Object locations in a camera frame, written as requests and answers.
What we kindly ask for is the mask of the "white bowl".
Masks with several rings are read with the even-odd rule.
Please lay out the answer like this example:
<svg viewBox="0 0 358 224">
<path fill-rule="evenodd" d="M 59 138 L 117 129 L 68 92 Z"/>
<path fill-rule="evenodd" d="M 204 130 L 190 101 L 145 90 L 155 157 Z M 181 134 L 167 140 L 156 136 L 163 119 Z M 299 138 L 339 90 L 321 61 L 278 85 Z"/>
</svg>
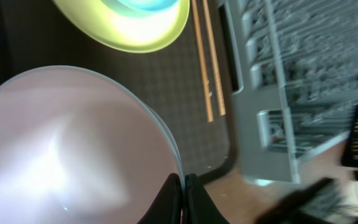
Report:
<svg viewBox="0 0 358 224">
<path fill-rule="evenodd" d="M 118 82 L 55 65 L 0 86 L 0 223 L 137 223 L 170 174 L 171 132 Z"/>
</svg>

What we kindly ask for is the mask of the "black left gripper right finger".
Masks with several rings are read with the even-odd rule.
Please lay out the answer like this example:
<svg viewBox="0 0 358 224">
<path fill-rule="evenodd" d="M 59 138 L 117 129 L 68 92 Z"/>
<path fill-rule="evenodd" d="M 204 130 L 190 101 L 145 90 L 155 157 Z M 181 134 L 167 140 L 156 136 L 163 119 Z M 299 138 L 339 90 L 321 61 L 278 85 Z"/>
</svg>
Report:
<svg viewBox="0 0 358 224">
<path fill-rule="evenodd" d="M 223 217 L 196 174 L 185 179 L 185 223 L 187 224 L 229 224 Z"/>
</svg>

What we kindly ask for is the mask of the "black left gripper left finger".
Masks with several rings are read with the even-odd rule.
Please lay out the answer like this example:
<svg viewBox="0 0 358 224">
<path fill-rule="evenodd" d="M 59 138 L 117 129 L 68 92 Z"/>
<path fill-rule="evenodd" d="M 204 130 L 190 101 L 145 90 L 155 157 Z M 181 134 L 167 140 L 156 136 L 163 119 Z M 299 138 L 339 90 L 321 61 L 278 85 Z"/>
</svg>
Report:
<svg viewBox="0 0 358 224">
<path fill-rule="evenodd" d="M 180 224 L 182 187 L 178 174 L 170 174 L 138 224 Z"/>
</svg>

